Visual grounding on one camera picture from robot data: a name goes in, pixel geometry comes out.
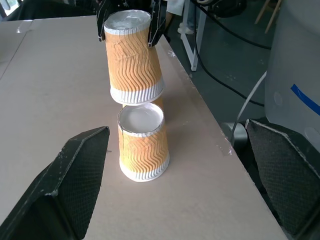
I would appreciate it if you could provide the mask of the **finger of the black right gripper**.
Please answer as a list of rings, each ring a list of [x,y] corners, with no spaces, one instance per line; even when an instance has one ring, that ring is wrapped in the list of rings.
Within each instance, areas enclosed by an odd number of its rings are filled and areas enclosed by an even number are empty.
[[[105,40],[104,22],[115,11],[113,0],[101,0],[96,10],[97,36],[100,42]]]
[[[150,14],[151,22],[148,33],[148,47],[152,48],[158,43],[165,32],[167,1],[152,0]]]

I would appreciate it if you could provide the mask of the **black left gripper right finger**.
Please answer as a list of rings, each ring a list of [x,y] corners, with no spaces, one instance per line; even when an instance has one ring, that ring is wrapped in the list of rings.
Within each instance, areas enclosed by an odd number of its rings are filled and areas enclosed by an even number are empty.
[[[245,128],[261,183],[291,236],[320,233],[320,153],[300,133],[260,119]]]

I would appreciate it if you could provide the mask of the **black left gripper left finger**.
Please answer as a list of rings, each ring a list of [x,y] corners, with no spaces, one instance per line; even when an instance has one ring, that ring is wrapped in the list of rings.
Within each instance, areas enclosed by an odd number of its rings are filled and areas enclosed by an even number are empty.
[[[82,240],[100,192],[110,129],[70,138],[0,226],[2,240]]]

